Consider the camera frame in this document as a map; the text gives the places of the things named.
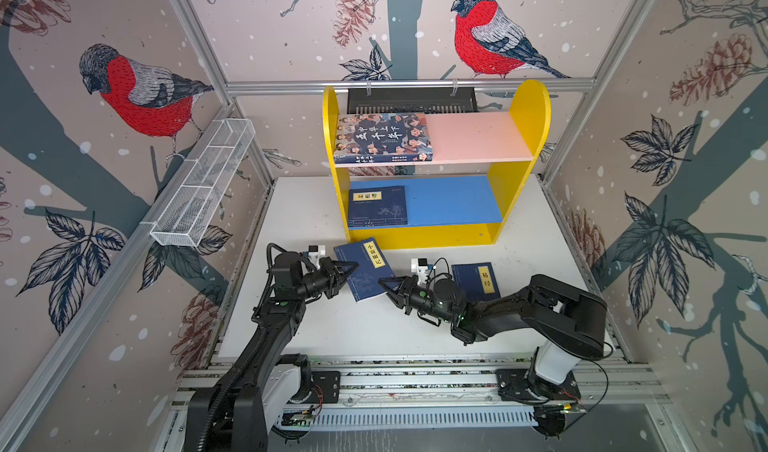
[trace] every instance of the red bird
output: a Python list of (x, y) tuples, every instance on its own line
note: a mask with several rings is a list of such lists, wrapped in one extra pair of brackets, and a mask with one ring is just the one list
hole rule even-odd
[(176, 152), (176, 132), (192, 120), (197, 99), (214, 89), (164, 67), (131, 60), (104, 44), (85, 51), (80, 73), (88, 93), (98, 90), (133, 130), (146, 136), (173, 138), (174, 148), (165, 158), (166, 166), (173, 157), (184, 158)]
[(512, 70), (539, 69), (565, 78), (536, 51), (525, 31), (512, 22), (496, 0), (456, 0), (456, 53), (475, 71), (505, 77)]

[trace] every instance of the pink shelf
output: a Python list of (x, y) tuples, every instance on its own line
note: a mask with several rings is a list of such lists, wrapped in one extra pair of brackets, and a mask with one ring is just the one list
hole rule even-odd
[(527, 162), (531, 151), (509, 112), (435, 113), (427, 115), (432, 160), (429, 162), (371, 162), (336, 167), (381, 167)]

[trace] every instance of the yellow book label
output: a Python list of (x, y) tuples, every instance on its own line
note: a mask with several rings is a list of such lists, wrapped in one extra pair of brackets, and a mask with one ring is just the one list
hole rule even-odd
[(382, 199), (381, 191), (378, 191), (378, 192), (358, 192), (358, 193), (352, 195), (352, 200), (354, 202), (359, 202), (361, 200), (381, 200), (381, 199)]
[(379, 268), (379, 267), (384, 267), (386, 265), (384, 263), (384, 259), (382, 258), (381, 253), (379, 252), (379, 249), (376, 248), (376, 243), (374, 241), (365, 242), (362, 245), (368, 251), (368, 255), (371, 258), (371, 262), (373, 262), (373, 267)]
[(493, 294), (496, 292), (496, 289), (493, 287), (493, 280), (491, 280), (491, 271), (488, 270), (487, 265), (483, 265), (481, 267), (478, 267), (478, 272), (480, 273), (480, 280), (482, 280), (482, 290), (486, 294)]

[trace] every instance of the book cover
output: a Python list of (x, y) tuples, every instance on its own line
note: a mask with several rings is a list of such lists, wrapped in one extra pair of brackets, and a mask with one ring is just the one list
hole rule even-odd
[(426, 114), (345, 114), (336, 125), (333, 161), (343, 163), (432, 160)]
[(488, 302), (501, 298), (490, 262), (452, 265), (453, 280), (467, 293), (470, 302)]
[(406, 188), (373, 187), (350, 190), (349, 227), (407, 226)]
[(379, 279), (395, 277), (373, 237), (334, 247), (333, 251), (341, 261), (360, 264), (347, 280), (355, 302), (383, 294), (384, 288), (379, 285)]

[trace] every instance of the white metal mesh basket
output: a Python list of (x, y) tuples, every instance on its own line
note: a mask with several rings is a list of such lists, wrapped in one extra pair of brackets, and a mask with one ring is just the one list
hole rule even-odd
[(250, 141), (248, 119), (225, 119), (195, 160), (150, 234), (162, 246), (197, 247), (224, 196)]

